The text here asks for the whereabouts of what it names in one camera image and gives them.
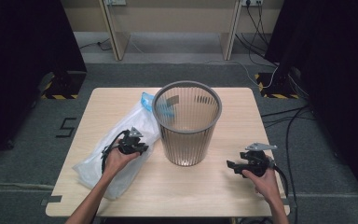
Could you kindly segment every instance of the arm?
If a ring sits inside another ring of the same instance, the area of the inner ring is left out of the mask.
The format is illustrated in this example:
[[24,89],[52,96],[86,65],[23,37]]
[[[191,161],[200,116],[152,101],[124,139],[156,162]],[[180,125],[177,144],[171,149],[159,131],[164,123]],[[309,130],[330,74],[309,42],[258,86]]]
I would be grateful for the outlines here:
[[242,173],[254,182],[255,192],[261,193],[264,196],[266,202],[269,204],[273,223],[288,224],[289,220],[286,213],[284,212],[283,202],[278,189],[275,171],[271,168],[268,168],[266,173],[261,177],[258,177],[247,170],[243,170]]
[[113,149],[107,157],[106,166],[101,179],[84,201],[78,206],[75,212],[68,218],[66,223],[91,223],[101,199],[113,177],[115,177],[115,175],[123,169],[129,161],[138,156],[139,152],[124,155],[117,148]]

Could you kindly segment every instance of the yellow black tape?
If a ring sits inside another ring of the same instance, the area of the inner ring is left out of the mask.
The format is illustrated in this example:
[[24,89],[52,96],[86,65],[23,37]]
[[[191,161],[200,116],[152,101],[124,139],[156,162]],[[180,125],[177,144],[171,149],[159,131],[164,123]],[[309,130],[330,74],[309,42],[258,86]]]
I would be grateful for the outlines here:
[[298,99],[298,95],[295,93],[282,93],[282,92],[267,92],[264,88],[266,85],[263,84],[260,75],[255,75],[255,80],[258,84],[258,89],[260,90],[261,96],[265,98],[277,98],[277,99]]
[[63,87],[60,81],[53,76],[42,92],[42,99],[69,100],[76,99],[86,77],[86,74],[69,74],[70,84]]

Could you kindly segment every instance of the white plastic bag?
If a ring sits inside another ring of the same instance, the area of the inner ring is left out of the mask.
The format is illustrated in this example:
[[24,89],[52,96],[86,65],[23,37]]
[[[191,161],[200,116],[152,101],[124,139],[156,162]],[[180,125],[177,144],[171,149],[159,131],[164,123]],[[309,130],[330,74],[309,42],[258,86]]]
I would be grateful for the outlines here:
[[115,199],[119,197],[131,184],[133,178],[138,174],[142,165],[153,152],[153,145],[159,139],[158,124],[153,116],[153,95],[143,93],[141,101],[138,102],[119,123],[97,144],[93,152],[82,162],[76,164],[73,169],[79,174],[79,181],[86,187],[92,189],[102,176],[103,149],[109,146],[113,139],[122,131],[135,127],[142,135],[142,143],[149,148],[140,157],[130,161],[113,179],[107,188],[104,197]]

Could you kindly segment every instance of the mesh wastebasket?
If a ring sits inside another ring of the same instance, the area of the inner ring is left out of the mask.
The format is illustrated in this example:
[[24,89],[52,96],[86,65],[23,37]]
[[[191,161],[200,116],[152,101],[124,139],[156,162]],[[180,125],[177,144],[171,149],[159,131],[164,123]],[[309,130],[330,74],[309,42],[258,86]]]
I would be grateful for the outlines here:
[[219,96],[204,84],[179,81],[163,87],[153,100],[153,115],[168,160],[180,166],[201,162],[221,113]]

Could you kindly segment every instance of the wooden table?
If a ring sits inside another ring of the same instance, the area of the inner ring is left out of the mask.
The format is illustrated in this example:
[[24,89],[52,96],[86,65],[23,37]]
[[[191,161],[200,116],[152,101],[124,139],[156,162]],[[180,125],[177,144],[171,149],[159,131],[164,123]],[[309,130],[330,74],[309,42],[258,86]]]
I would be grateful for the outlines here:
[[[223,111],[206,158],[191,167],[172,164],[165,158],[161,141],[124,194],[103,199],[101,217],[265,217],[268,204],[255,194],[253,183],[235,175],[226,160],[240,162],[240,152],[254,142],[268,144],[255,98],[247,88],[213,88]],[[72,167],[88,157],[103,136],[140,100],[143,91],[159,88],[95,89],[80,121],[52,197],[51,217],[69,217],[90,190],[81,185]],[[278,177],[282,198],[282,182]]]

